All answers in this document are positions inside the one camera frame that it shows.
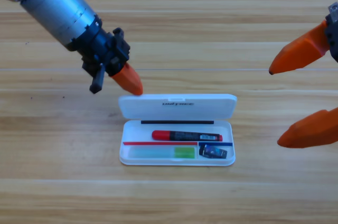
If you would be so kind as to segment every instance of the red pen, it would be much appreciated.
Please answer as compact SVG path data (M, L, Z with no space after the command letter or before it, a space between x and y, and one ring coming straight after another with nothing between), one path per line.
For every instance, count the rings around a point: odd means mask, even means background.
M173 130L155 130L152 137L156 141L223 141L220 134L176 132Z

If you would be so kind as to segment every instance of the wooden table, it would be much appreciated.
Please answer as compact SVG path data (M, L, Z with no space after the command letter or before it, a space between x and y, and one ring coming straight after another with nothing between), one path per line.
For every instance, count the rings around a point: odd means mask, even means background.
M276 144L295 121L338 106L330 54L270 76L289 41L336 0L87 0L122 27L145 93L228 93L231 167L130 167L106 78L97 95L80 55L18 4L0 0L0 223L338 223L338 144Z

